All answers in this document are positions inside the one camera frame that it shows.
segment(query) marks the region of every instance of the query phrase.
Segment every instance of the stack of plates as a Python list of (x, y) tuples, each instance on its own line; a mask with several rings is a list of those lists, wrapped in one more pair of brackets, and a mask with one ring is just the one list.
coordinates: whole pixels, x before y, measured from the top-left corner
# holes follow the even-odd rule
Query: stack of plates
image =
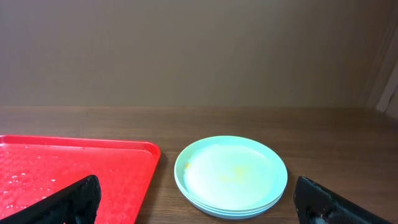
[(282, 159), (259, 142), (215, 136), (180, 153), (174, 178), (197, 209), (220, 218), (243, 219), (278, 202), (287, 184), (287, 170)]

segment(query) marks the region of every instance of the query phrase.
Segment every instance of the red plastic tray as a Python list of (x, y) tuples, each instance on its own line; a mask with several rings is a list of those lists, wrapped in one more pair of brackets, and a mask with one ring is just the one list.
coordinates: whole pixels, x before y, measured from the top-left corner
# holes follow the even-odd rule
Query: red plastic tray
[(0, 219), (94, 174), (95, 222), (134, 223), (159, 158), (144, 141), (0, 136)]

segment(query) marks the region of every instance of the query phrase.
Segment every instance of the gray wall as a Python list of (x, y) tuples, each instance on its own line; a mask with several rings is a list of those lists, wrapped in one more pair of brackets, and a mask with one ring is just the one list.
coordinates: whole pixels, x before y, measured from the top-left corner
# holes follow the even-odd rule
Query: gray wall
[(0, 1), (0, 105), (364, 106), (394, 3)]

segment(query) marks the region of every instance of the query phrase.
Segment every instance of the wooden table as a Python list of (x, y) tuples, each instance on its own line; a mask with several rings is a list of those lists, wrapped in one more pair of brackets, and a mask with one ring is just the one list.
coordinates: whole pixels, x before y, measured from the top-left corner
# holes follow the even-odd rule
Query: wooden table
[(371, 110), (256, 108), (0, 107), (0, 134), (144, 139), (162, 150), (137, 223), (229, 223), (195, 209), (174, 182), (184, 147), (208, 136), (264, 143), (283, 159), (289, 182), (268, 212), (233, 223), (298, 223), (299, 175), (398, 223), (398, 124)]

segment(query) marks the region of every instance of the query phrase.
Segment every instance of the table surface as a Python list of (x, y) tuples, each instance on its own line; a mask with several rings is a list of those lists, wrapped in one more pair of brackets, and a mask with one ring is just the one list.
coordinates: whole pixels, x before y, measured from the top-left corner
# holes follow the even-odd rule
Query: table surface
[(229, 223), (195, 209), (175, 185), (178, 154), (217, 135), (242, 136), (273, 149), (289, 181), (278, 204), (232, 223), (298, 223), (295, 181), (306, 175), (398, 223), (398, 123), (363, 109), (0, 107), (0, 134), (141, 139), (162, 150), (137, 223)]

